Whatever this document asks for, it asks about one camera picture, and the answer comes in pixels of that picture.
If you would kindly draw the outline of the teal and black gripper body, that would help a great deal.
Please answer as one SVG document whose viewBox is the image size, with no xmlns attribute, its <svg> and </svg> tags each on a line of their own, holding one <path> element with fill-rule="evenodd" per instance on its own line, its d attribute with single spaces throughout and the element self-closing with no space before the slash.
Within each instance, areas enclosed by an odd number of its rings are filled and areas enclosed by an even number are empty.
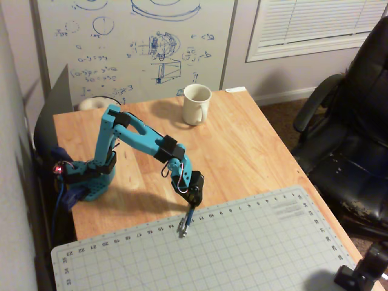
<svg viewBox="0 0 388 291">
<path fill-rule="evenodd" d="M 167 168 L 176 193 L 202 192 L 204 177 L 200 171 L 192 170 L 192 163 L 188 157 L 184 157 L 182 161 L 172 158 L 167 163 Z"/>
</svg>

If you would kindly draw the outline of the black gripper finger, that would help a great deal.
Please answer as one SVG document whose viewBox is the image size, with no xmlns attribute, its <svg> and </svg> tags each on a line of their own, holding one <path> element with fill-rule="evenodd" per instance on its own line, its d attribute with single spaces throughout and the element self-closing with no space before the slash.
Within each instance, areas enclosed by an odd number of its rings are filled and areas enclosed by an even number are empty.
<svg viewBox="0 0 388 291">
<path fill-rule="evenodd" d="M 198 207 L 201 203 L 201 189 L 195 187 L 189 190 L 189 204 L 192 208 Z"/>
<path fill-rule="evenodd" d="M 184 199 L 187 203 L 190 203 L 189 201 L 189 191 L 187 187 L 180 188 L 178 186 L 173 186 L 174 191 L 182 198 Z"/>
</svg>

